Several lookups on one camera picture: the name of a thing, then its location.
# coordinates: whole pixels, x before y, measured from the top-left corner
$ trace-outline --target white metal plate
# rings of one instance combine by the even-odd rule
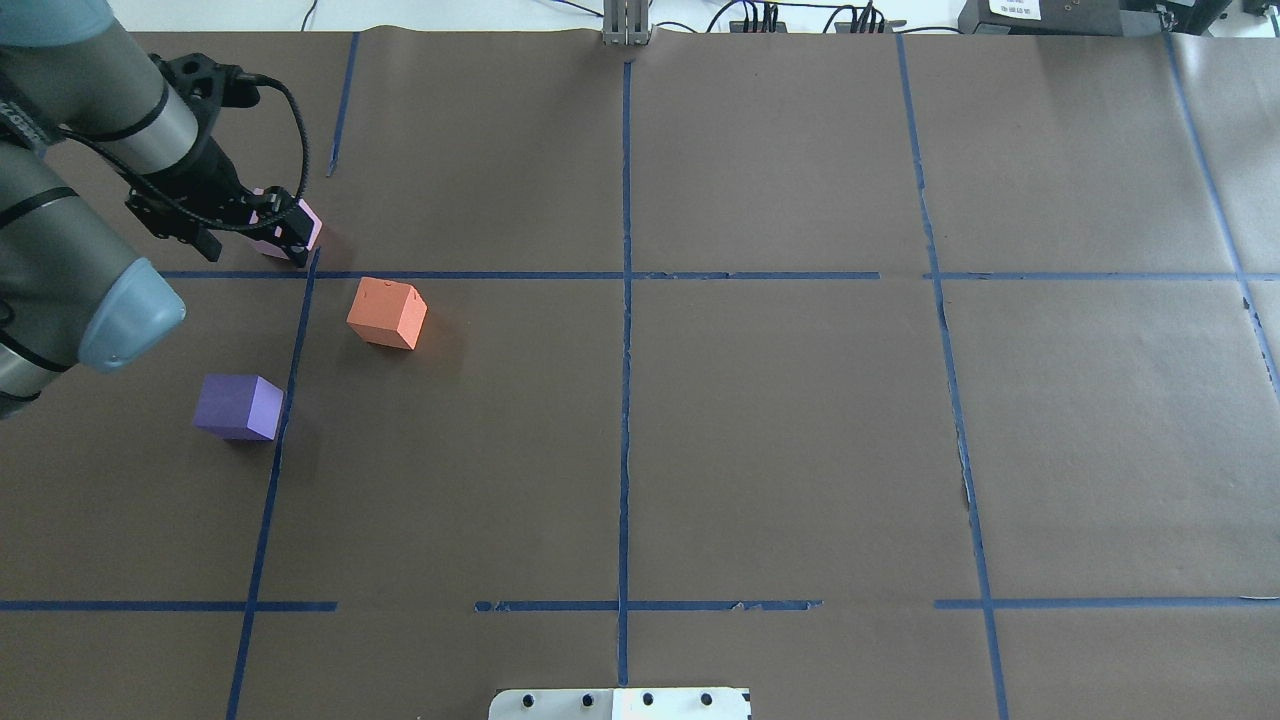
[[[503,691],[489,705],[489,720],[750,719],[751,691],[741,688]]]

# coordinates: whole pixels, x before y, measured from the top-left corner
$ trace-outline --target black box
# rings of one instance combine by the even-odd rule
[[[965,0],[956,27],[978,35],[1124,35],[1119,0]]]

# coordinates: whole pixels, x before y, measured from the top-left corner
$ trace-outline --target purple cube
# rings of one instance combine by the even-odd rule
[[[192,423],[223,439],[273,441],[284,393],[257,375],[205,375]]]

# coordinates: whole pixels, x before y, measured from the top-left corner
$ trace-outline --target white background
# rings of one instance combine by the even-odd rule
[[[132,31],[172,29],[298,29],[311,0],[109,0],[116,17]],[[600,9],[602,0],[575,0],[580,5]],[[650,22],[678,20],[699,31],[724,0],[654,0]],[[812,0],[840,5],[838,0]],[[892,19],[904,19],[908,27],[956,24],[964,0],[878,0],[876,6]],[[782,8],[780,19],[791,32],[818,32],[831,10]],[[718,23],[728,29],[730,19],[741,19],[742,10],[724,13]],[[847,13],[841,15],[846,19]],[[413,29],[438,31],[543,31],[563,28],[600,28],[600,20],[581,10],[552,0],[319,0],[308,29],[351,31],[380,24]],[[1233,1],[1228,19],[1211,29],[1217,36],[1274,37],[1271,23],[1240,12],[1240,0]]]

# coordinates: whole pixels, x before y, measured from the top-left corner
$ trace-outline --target white bracket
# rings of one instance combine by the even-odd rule
[[[649,0],[604,0],[605,45],[649,45]]]
[[[503,691],[489,705],[489,720],[751,720],[751,691]]]

